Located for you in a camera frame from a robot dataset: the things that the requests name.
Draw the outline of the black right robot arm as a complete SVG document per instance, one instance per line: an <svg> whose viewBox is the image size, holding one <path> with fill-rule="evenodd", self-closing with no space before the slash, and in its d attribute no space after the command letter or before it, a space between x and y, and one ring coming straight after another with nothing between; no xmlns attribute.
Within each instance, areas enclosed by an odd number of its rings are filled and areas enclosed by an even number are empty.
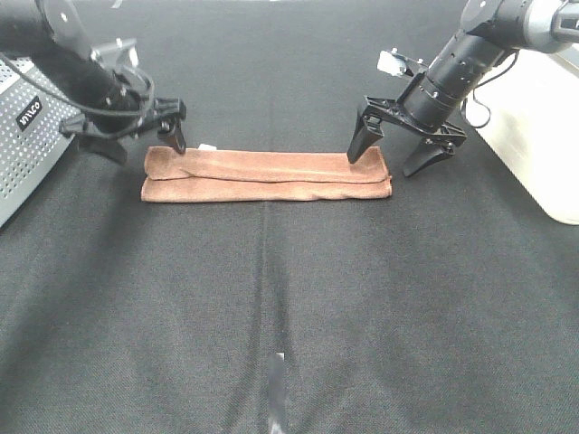
<svg viewBox="0 0 579 434"><path fill-rule="evenodd" d="M469 1L458 30L430 65L395 49L380 53L378 70L405 78L408 85L397 99L365 98L346 152L348 161L356 163L383 138L385 123L421 137L404 163L405 175L451 158L466 135L448 118L488 72L522 50L555 53L577 41L575 1Z"/></svg>

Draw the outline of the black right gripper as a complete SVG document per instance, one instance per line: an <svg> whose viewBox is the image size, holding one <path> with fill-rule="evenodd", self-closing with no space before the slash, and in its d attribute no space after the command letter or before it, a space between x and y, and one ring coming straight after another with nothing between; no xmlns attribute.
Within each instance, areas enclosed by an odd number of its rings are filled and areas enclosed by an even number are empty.
<svg viewBox="0 0 579 434"><path fill-rule="evenodd" d="M424 168L454 156L454 147L461 146L466 133L450 122L430 130L412 118L395 99L364 96L359 107L355 131L346 152L348 162L355 164L365 151L384 137L383 124L401 127L422 138L403 164L403 175L411 177Z"/></svg>

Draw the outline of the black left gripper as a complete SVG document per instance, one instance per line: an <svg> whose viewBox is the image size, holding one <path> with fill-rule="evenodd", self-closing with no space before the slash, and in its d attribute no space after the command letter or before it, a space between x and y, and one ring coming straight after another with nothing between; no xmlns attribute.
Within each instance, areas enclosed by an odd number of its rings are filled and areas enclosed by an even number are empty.
<svg viewBox="0 0 579 434"><path fill-rule="evenodd" d="M127 162L128 152L118 140L126 136L142 134L148 130L157 131L157 138L184 155L186 142L181 121L186 119L186 106L181 99L154 98L153 105L143 115L129 118L124 127L115 126L120 117L93 121L88 115L79 114L66 118L59 125L59 131L66 137L85 136L79 139L83 151L107 158L118 165Z"/></svg>

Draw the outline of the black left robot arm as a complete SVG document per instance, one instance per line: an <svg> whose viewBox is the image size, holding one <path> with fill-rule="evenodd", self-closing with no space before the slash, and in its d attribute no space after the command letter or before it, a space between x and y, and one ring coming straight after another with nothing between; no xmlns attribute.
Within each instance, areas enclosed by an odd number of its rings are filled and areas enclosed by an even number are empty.
<svg viewBox="0 0 579 434"><path fill-rule="evenodd" d="M158 98L152 77L138 66L136 42L91 43L71 1L1 3L1 60L14 70L27 58L57 88L53 97L79 110L59 125L79 147L120 165L127 160L123 137L156 130L184 154L181 99Z"/></svg>

